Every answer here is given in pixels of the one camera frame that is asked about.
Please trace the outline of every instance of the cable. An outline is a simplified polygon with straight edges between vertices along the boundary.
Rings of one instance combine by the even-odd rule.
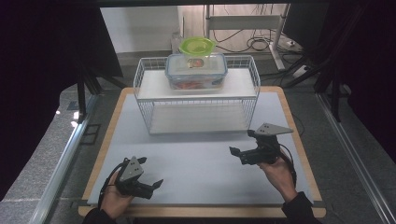
[[[233,36],[239,34],[239,33],[242,32],[242,31],[244,31],[244,30],[239,30],[239,31],[237,31],[235,34],[230,35],[230,36],[228,36],[227,38],[225,38],[225,39],[223,39],[223,40],[218,40],[218,39],[216,38],[216,33],[215,33],[215,31],[213,31],[213,36],[215,37],[215,40],[216,40],[218,43],[221,43],[221,42],[224,42],[224,41],[230,39],[231,37],[233,37]]]
[[[264,4],[262,4],[262,11],[264,10]],[[262,11],[260,11],[260,15],[262,15]]]
[[[103,186],[102,186],[102,189],[100,190],[100,194],[99,194],[99,200],[98,200],[98,208],[99,208],[99,209],[100,209],[100,207],[101,207],[101,205],[102,205],[103,198],[105,197],[105,191],[106,191],[106,188],[107,188],[107,186],[108,186],[108,182],[110,182],[111,176],[113,176],[114,173],[116,173],[116,171],[117,171],[118,169],[120,169],[123,165],[128,164],[128,162],[129,162],[129,161],[124,161],[124,162],[118,164],[118,165],[116,166],[116,168],[114,168],[114,170],[110,173],[110,175],[109,175],[108,178],[106,179],[105,183],[104,183]]]
[[[290,150],[289,150],[287,147],[285,147],[285,146],[283,146],[282,144],[280,144],[280,143],[279,143],[279,145],[280,145],[280,146],[282,146],[283,148],[285,148],[285,149],[286,149],[286,150],[289,152],[289,156],[290,156],[291,164],[293,164],[293,165],[294,165],[293,156],[291,156],[291,152],[290,152]]]
[[[256,48],[254,48],[254,44],[255,43],[266,43],[266,46],[263,49],[256,49]],[[268,49],[269,44],[268,44],[268,42],[265,41],[265,39],[251,37],[250,39],[247,40],[247,46],[251,47],[251,48],[253,48],[253,49],[257,50],[257,51],[263,51],[265,49]]]
[[[225,8],[225,5],[224,5],[224,10],[227,12],[227,15],[230,15],[230,13],[228,13],[227,11],[227,8]]]
[[[250,12],[250,15],[252,15],[253,14],[253,12],[256,10],[258,10],[259,9],[259,4],[257,4],[254,8],[253,8],[253,10],[251,10],[251,12]]]
[[[285,61],[286,63],[295,63],[295,62],[291,62],[291,61],[288,61],[287,59],[285,59],[285,56],[287,56],[287,55],[298,55],[298,54],[293,54],[293,53],[291,53],[291,54],[282,54],[282,59],[283,59],[283,61]]]
[[[290,81],[289,83],[287,83],[285,86],[282,86],[280,84],[281,88],[290,88],[293,87],[295,85],[297,85],[298,83],[306,80],[309,77],[312,77],[313,75],[317,74],[320,70],[324,69],[325,67],[327,67],[331,62],[331,59],[328,58],[326,59],[323,63],[320,63],[319,65],[316,65],[315,67],[307,70],[304,74],[302,74],[301,76],[295,78],[294,80]]]
[[[285,35],[285,34],[283,34],[283,33],[280,33],[280,35],[283,35],[283,36],[285,36],[286,38],[288,38],[288,39],[291,39],[290,37],[288,37],[287,35]]]
[[[285,48],[283,48],[282,46],[280,46],[280,45],[277,45],[276,46],[276,48],[279,50],[279,51],[282,51],[282,52],[286,52],[286,53],[290,53],[290,54],[304,54],[304,52],[302,51],[302,50],[290,50],[290,49],[285,49]]]
[[[301,65],[301,64],[303,64],[304,62],[306,62],[306,60],[307,60],[307,57],[305,57],[305,56],[303,56],[303,57],[301,57],[299,60],[297,60],[297,62],[295,62],[294,64],[292,64],[290,67],[289,67],[289,71],[291,71],[291,70],[294,70],[298,65]],[[282,82],[283,82],[283,79],[285,78],[285,76],[283,76],[281,79],[280,79],[280,82],[279,82],[279,87],[282,87]]]
[[[268,7],[268,4],[265,4],[264,15],[267,15],[267,7]]]
[[[261,84],[262,84],[265,80],[270,80],[270,79],[274,79],[274,78],[275,78],[274,82],[272,83],[272,85],[275,86],[275,83],[277,82],[277,80],[278,80],[280,77],[282,77],[282,80],[283,80],[283,78],[284,78],[289,72],[293,71],[299,64],[301,64],[301,63],[303,63],[303,62],[305,62],[304,57],[302,57],[302,58],[300,58],[299,60],[297,60],[295,63],[293,63],[293,64],[292,64],[287,70],[285,70],[285,71],[278,72],[278,73],[273,73],[273,74],[259,74]],[[266,77],[268,77],[268,76],[275,76],[275,77],[262,78],[263,76],[266,76]]]
[[[300,135],[300,137],[303,136],[303,134],[305,132],[305,126],[304,126],[303,122],[295,114],[291,113],[291,115],[293,117],[295,117],[300,122],[301,127],[302,127],[303,130],[300,133],[298,133],[298,134]]]
[[[227,50],[227,51],[229,51],[229,52],[231,52],[231,53],[241,53],[241,52],[245,52],[245,51],[247,51],[248,49],[250,49],[250,48],[247,48],[247,49],[242,49],[242,50],[230,50],[230,49],[225,49],[225,48],[220,47],[220,46],[216,46],[216,48],[224,49],[224,50]]]

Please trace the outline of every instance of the white wire rack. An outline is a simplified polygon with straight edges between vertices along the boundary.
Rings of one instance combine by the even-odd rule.
[[[249,128],[260,92],[251,56],[226,56],[228,74],[217,91],[174,91],[164,70],[167,58],[143,58],[134,96],[149,133],[241,132]]]

